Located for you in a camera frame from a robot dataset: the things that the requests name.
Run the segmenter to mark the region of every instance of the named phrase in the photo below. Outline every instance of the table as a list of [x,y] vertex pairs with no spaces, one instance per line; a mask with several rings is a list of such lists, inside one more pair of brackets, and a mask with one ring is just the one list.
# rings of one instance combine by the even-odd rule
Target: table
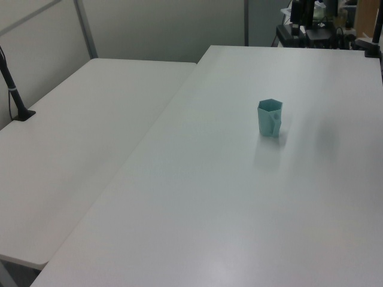
[[363,52],[211,47],[32,286],[382,286],[382,106]]
[[194,69],[91,60],[0,131],[0,259],[42,269]]

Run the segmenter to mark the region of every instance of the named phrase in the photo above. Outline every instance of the wall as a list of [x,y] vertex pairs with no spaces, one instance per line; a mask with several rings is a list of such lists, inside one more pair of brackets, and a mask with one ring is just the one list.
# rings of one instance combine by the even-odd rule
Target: wall
[[249,46],[270,47],[290,0],[249,0]]
[[245,43],[244,0],[82,1],[99,57],[198,62]]
[[[4,34],[0,45],[27,108],[89,61],[73,0],[62,0]],[[0,129],[9,122],[8,89],[0,77]]]

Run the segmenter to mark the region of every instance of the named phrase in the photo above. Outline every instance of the cable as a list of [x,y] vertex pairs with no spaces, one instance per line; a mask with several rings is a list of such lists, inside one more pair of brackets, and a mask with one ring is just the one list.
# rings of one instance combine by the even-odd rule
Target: cable
[[12,112],[11,112],[11,91],[8,91],[8,110],[10,112],[11,121],[13,121]]
[[7,64],[7,58],[5,58],[5,54],[4,54],[1,46],[0,46],[0,53],[1,53],[1,57],[4,59],[5,64]]
[[[7,58],[5,58],[5,54],[1,46],[0,46],[0,54],[1,54],[1,57],[4,59],[5,64],[7,64]],[[11,112],[11,91],[9,90],[8,90],[8,110],[10,112],[11,121],[13,121],[12,112]]]
[[[288,3],[288,5],[287,5],[287,7],[286,8],[288,8],[288,7],[290,7],[290,4],[293,2],[293,0],[291,0],[289,3]],[[284,25],[286,22],[285,22],[285,19],[286,19],[286,14],[284,14],[284,16],[283,16],[283,20],[282,20],[282,25]]]
[[[288,5],[287,5],[286,8],[290,7],[290,4],[291,4],[292,2],[293,2],[293,0],[290,0],[290,2],[288,3]],[[288,18],[286,21],[285,21],[285,19],[286,19],[286,14],[284,14],[284,16],[283,16],[283,19],[282,19],[282,25],[285,25],[286,22],[289,21],[290,18]],[[275,43],[275,40],[276,40],[276,35],[275,35],[275,37],[274,37],[273,42],[271,43],[271,47],[273,47],[273,45],[274,45],[274,43]]]
[[343,32],[343,29],[342,29],[342,27],[338,27],[338,28],[336,28],[336,32],[338,32],[338,29],[340,29],[341,30],[341,32],[342,32],[342,37],[344,37],[345,36],[345,34],[344,34],[344,32]]
[[274,37],[273,43],[271,43],[271,46],[270,46],[270,47],[273,47],[273,45],[274,45],[274,43],[275,43],[275,40],[276,40],[276,34],[275,34],[275,37]]

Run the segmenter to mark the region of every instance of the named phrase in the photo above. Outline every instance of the teal cup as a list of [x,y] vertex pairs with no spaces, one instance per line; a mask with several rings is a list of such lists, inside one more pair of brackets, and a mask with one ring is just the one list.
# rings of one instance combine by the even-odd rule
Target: teal cup
[[281,114],[283,103],[269,99],[261,100],[258,106],[259,132],[263,136],[277,138],[281,128]]

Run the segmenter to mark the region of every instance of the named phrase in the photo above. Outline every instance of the tabletop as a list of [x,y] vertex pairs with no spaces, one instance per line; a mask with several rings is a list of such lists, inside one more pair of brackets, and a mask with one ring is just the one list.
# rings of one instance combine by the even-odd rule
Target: tabletop
[[0,259],[43,268],[193,63],[95,59],[0,131]]
[[210,47],[32,286],[382,286],[382,106],[363,52]]

